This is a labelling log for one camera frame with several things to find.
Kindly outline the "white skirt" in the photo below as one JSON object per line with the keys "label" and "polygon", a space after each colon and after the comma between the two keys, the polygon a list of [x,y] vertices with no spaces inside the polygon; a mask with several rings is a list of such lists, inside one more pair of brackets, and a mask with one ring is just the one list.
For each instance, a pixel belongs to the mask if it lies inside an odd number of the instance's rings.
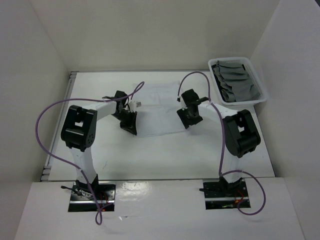
{"label": "white skirt", "polygon": [[177,101],[179,86],[179,81],[146,83],[134,94],[133,100],[141,103],[136,118],[138,137],[155,137],[186,130],[177,114],[177,110],[181,109]]}

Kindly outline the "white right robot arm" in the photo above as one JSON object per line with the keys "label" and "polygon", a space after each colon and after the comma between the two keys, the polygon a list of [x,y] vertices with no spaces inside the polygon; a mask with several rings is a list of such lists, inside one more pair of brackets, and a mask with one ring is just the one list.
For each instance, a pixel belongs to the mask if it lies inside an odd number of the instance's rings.
{"label": "white right robot arm", "polygon": [[200,98],[193,90],[187,90],[177,97],[181,109],[177,110],[183,126],[200,123],[204,118],[221,126],[222,149],[219,161],[219,192],[231,196],[242,181],[241,158],[252,153],[261,143],[261,137],[248,110],[236,111],[213,103],[208,97]]}

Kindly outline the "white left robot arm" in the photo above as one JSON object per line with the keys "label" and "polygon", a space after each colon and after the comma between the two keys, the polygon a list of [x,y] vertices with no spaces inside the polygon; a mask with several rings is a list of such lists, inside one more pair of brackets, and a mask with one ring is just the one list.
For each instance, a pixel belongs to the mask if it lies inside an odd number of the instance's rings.
{"label": "white left robot arm", "polygon": [[132,101],[125,92],[116,91],[115,96],[86,106],[71,105],[61,130],[61,139],[70,149],[76,167],[76,190],[88,200],[100,193],[99,178],[94,168],[91,147],[96,138],[97,122],[113,116],[119,127],[137,135],[137,108],[140,102]]}

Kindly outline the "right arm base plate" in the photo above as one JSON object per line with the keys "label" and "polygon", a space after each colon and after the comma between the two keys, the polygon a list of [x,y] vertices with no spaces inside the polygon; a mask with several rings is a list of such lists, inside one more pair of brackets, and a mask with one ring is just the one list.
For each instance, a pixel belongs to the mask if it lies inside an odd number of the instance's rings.
{"label": "right arm base plate", "polygon": [[204,195],[206,210],[248,209],[251,207],[247,185],[244,179],[228,184],[222,178],[204,181],[199,189]]}

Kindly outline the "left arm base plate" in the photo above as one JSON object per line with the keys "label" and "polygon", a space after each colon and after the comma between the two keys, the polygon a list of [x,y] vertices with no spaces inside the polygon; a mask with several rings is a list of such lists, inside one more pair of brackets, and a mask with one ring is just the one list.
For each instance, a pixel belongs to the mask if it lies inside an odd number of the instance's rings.
{"label": "left arm base plate", "polygon": [[[71,190],[68,212],[97,212],[98,208],[89,191],[78,187],[74,182]],[[103,212],[113,212],[115,209],[116,185],[108,182],[99,182],[95,190],[97,203]]]}

